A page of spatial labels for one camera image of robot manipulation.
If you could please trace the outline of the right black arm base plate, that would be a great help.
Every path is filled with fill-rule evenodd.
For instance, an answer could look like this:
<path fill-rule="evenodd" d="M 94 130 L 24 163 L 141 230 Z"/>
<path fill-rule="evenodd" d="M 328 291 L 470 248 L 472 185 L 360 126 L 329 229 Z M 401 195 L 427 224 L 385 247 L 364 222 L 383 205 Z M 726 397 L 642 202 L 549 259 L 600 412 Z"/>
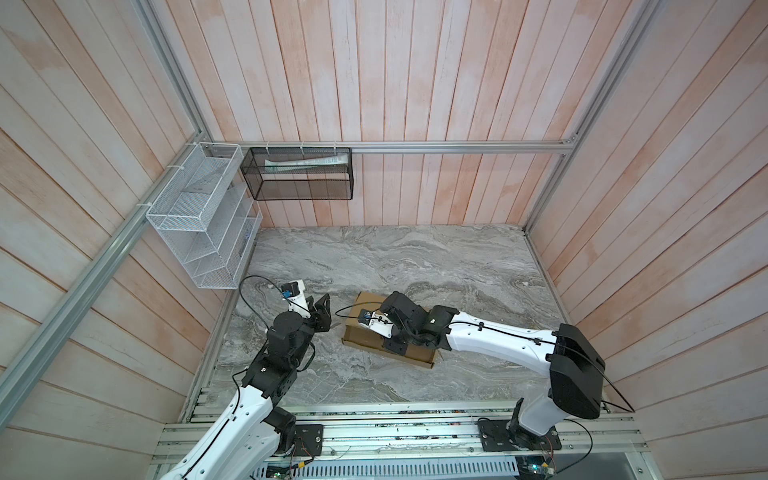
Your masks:
<path fill-rule="evenodd" d="M 558 451 L 562 443 L 552 427 L 544 436 L 531 434 L 521 427 L 511 427 L 509 420 L 491 420 L 480 417 L 476 421 L 482 448 L 485 452 Z"/>

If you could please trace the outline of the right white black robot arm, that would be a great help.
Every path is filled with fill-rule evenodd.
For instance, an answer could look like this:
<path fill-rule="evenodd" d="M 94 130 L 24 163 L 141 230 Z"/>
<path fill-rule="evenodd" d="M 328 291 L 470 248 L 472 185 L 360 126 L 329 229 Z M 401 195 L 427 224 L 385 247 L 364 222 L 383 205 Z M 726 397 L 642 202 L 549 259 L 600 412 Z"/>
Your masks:
<path fill-rule="evenodd" d="M 506 430 L 539 438 L 568 417 L 600 416 L 605 362 L 574 325 L 531 330 L 483 320 L 453 307 L 425 310 L 400 292 L 373 311 L 360 313 L 360 325 L 376 332 L 386 350 L 404 355 L 409 345 L 431 350 L 473 352 L 525 367 L 549 381 L 533 400 L 519 400 Z"/>

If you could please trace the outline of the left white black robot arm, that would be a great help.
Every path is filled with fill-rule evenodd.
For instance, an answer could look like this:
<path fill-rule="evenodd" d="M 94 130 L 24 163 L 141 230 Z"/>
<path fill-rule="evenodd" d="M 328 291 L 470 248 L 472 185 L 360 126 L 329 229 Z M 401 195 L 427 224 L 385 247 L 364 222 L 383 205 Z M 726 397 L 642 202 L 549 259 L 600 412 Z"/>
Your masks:
<path fill-rule="evenodd" d="M 331 327 L 330 296 L 299 293 L 275 317 L 266 340 L 238 381 L 236 393 L 213 426 L 169 470 L 166 479 L 247 479 L 273 454 L 292 448 L 295 415 L 279 402 L 298 373 L 313 337 Z"/>

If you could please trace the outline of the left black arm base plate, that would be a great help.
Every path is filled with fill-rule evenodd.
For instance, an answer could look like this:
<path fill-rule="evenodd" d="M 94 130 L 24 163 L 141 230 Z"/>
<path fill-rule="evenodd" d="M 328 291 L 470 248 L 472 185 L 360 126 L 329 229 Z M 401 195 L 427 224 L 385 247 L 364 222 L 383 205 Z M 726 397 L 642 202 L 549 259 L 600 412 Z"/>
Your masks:
<path fill-rule="evenodd" d="M 261 423 L 245 442 L 245 453 L 251 458 L 270 458 L 294 454 L 297 456 L 320 456 L 324 439 L 324 426 L 299 424 L 286 431 Z"/>

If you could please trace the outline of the brown cardboard box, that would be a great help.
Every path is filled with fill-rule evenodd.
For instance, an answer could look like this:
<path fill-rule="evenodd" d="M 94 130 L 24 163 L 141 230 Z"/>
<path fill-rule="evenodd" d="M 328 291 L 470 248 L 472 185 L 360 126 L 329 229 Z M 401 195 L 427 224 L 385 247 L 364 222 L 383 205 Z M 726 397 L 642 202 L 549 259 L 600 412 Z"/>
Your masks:
<path fill-rule="evenodd" d="M 401 363 L 407 363 L 419 366 L 425 369 L 432 369 L 435 365 L 437 352 L 422 346 L 408 345 L 405 354 L 399 355 L 385 348 L 388 338 L 379 335 L 363 326 L 357 321 L 357 316 L 362 309 L 372 310 L 385 299 L 384 296 L 370 292 L 360 292 L 353 302 L 354 306 L 346 314 L 345 330 L 342 336 L 342 343 L 346 346 L 362 350 L 368 353 L 376 354 L 388 359 L 396 360 Z"/>

